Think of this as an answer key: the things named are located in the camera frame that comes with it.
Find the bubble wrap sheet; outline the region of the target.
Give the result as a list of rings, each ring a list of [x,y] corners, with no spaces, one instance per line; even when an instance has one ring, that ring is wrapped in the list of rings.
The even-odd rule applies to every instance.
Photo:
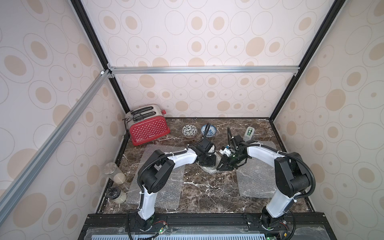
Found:
[[[183,147],[162,146],[162,145],[147,145],[144,152],[139,155],[140,161],[136,166],[140,169],[143,164],[150,158],[152,153],[156,150],[160,150],[164,153],[179,152]],[[136,171],[131,185],[127,193],[127,199],[125,203],[132,205],[135,208],[139,205],[140,201],[140,187],[137,183],[138,172]],[[160,183],[162,188],[157,192],[157,198],[155,202],[156,209],[161,210],[175,210],[180,205],[180,198],[182,192],[182,185],[185,173],[185,166],[174,167],[173,171],[169,174],[169,178],[165,181],[161,179]]]
[[[236,173],[241,197],[272,198],[277,190],[275,169],[259,159],[248,158]]]
[[[225,160],[228,160],[232,153],[233,151],[228,148],[219,150],[219,153],[217,153],[214,151],[214,147],[211,147],[207,155],[203,154],[198,157],[197,163],[200,168],[208,174],[233,171],[233,167],[225,165]]]

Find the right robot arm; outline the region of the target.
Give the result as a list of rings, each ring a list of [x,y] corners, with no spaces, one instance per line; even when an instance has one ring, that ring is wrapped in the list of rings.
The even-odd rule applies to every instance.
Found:
[[[273,229],[298,199],[315,191],[315,176],[296,152],[286,153],[253,140],[244,141],[241,136],[229,136],[229,144],[220,149],[220,154],[223,157],[217,170],[221,172],[238,169],[250,158],[274,168],[277,190],[261,215],[266,230]]]

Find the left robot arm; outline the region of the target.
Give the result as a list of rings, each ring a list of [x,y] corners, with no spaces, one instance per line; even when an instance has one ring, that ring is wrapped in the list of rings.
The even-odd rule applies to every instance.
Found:
[[[164,153],[156,150],[150,155],[139,169],[137,178],[140,203],[135,221],[141,231],[148,231],[154,224],[157,194],[166,185],[173,170],[194,163],[213,167],[217,159],[215,152],[215,144],[202,138],[182,151]]]

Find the blue white patterned bowl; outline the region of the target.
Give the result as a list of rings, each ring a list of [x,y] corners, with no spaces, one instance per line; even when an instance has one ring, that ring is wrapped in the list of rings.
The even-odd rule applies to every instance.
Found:
[[[207,125],[204,125],[201,127],[201,133],[203,136],[206,136],[207,138],[211,138],[211,137],[214,137],[217,133],[217,128],[213,125],[210,125],[210,127],[208,128],[208,133],[206,134],[205,131],[206,131],[206,128],[207,128]]]

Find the black white patterned bowl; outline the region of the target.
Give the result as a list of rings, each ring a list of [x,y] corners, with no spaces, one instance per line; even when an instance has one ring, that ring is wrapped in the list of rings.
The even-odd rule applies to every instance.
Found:
[[[198,133],[198,129],[194,125],[185,125],[182,128],[182,134],[186,138],[194,138]]]

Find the red silver toaster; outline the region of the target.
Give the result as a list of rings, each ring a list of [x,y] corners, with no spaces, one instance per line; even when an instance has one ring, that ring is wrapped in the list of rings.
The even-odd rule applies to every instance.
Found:
[[[163,137],[171,132],[166,111],[158,105],[147,105],[126,113],[125,123],[132,143],[139,146]]]

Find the black lid glass jar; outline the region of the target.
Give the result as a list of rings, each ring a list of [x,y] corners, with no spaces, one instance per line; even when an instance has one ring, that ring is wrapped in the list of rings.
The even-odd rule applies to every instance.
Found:
[[[106,191],[106,197],[116,204],[123,204],[127,199],[127,194],[118,187],[110,187]]]

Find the horizontal aluminium rail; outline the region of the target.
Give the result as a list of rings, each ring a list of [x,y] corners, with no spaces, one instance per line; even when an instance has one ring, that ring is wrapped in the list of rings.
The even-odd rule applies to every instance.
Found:
[[[112,74],[297,73],[299,66],[111,67]]]

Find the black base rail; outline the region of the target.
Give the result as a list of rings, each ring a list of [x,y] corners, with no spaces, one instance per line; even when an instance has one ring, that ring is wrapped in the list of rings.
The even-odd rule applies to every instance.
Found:
[[[141,231],[135,213],[91,214],[86,218],[79,239],[96,235],[117,239],[171,240],[334,240],[324,213],[289,213],[272,229],[262,226],[260,213],[242,214],[155,214],[152,227]]]

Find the left diagonal aluminium rail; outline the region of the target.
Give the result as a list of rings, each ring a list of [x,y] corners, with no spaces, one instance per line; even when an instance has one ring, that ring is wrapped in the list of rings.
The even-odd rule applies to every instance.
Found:
[[[12,182],[5,194],[1,197],[1,224],[5,222],[22,196],[36,179],[55,150],[61,144],[73,125],[79,119],[86,107],[90,104],[104,82],[111,76],[111,70],[103,70],[93,81],[87,91],[70,109],[68,114],[52,132],[42,147],[36,152],[31,161],[24,167],[18,177]]]

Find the black right frame post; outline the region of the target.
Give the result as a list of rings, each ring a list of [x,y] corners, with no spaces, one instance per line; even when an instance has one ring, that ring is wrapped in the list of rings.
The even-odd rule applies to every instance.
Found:
[[[283,95],[281,96],[278,104],[276,105],[274,111],[272,112],[272,115],[270,116],[269,120],[271,123],[273,123],[280,111],[282,110],[284,104],[286,103],[288,97],[291,95],[292,91],[294,90],[297,82],[299,81],[301,75],[304,73],[306,67],[310,63],[312,57],[315,55],[315,52],[317,51],[318,47],[324,40],[326,34],[330,30],[332,24],[334,23],[335,19],[337,18],[339,12],[343,8],[344,4],[346,3],[346,0],[336,0],[331,5],[330,10],[325,15],[324,20],[321,22],[321,25],[318,29],[318,31],[315,34],[314,39],[312,40],[311,44],[309,45],[309,48],[307,49],[306,53],[304,54],[303,59],[301,60],[299,64],[299,70],[294,76],[291,78],[288,86],[286,87]]]

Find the black frame post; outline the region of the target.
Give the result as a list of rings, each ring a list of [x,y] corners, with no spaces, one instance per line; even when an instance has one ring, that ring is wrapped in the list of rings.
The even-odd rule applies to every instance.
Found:
[[[324,40],[326,34],[330,30],[332,24],[334,23],[335,19],[337,18],[339,12],[343,8],[344,4],[346,3],[346,0],[336,0],[331,5],[330,10],[325,15],[324,20],[321,22],[321,25],[318,29],[318,31],[315,34],[314,39],[312,40],[311,44],[309,45],[309,48],[307,49],[306,53],[304,54],[303,59],[301,60],[299,64],[299,70],[294,76],[291,78],[288,86],[286,87],[283,95],[281,96],[278,104],[276,105],[274,111],[272,112],[272,115],[270,116],[269,120],[271,123],[273,123],[280,111],[282,110],[284,104],[286,103],[288,97],[291,95],[292,91],[294,90],[297,82],[299,81],[301,75],[304,73],[306,67],[310,63],[312,57],[315,55],[315,52],[317,51],[318,47]]]
[[[109,70],[110,69],[109,61],[108,61],[108,59],[104,53],[104,50],[103,50],[102,45],[99,41],[99,38],[96,35],[96,32],[92,26],[92,23],[91,23],[88,15],[86,13],[84,5],[82,4],[81,1],[78,1],[78,0],[70,0],[70,2],[72,4],[72,6],[74,7],[76,15],[78,16],[78,18],[79,18],[79,20],[80,20],[80,22],[81,22],[81,24],[85,30],[85,33],[86,33],[88,39],[90,40],[90,43],[91,43],[99,61],[100,61],[103,69]],[[127,104],[127,101],[126,101],[124,95],[123,95],[123,91],[120,88],[119,83],[113,74],[111,74],[109,81],[113,87],[115,94],[117,95],[117,98],[118,98],[124,112],[128,113],[130,111],[130,108]]]

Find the black left frame post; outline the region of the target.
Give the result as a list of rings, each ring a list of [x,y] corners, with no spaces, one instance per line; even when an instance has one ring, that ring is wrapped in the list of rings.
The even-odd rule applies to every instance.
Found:
[[[72,6],[74,7],[76,15],[78,16],[78,18],[79,18],[79,20],[80,20],[80,22],[81,22],[81,24],[85,30],[85,33],[86,33],[88,39],[90,40],[90,43],[91,43],[99,61],[100,61],[103,69],[109,70],[110,69],[109,61],[108,61],[108,59],[104,53],[104,50],[103,50],[102,45],[99,41],[99,38],[96,35],[96,32],[92,26],[92,23],[91,23],[88,15],[86,13],[84,5],[82,4],[81,1],[78,1],[78,0],[70,0],[70,2],[72,4]],[[115,94],[117,95],[117,98],[118,98],[124,112],[128,113],[130,111],[130,108],[127,104],[127,101],[126,101],[124,95],[123,95],[123,91],[120,88],[119,83],[113,74],[111,74],[109,81],[113,87]]]

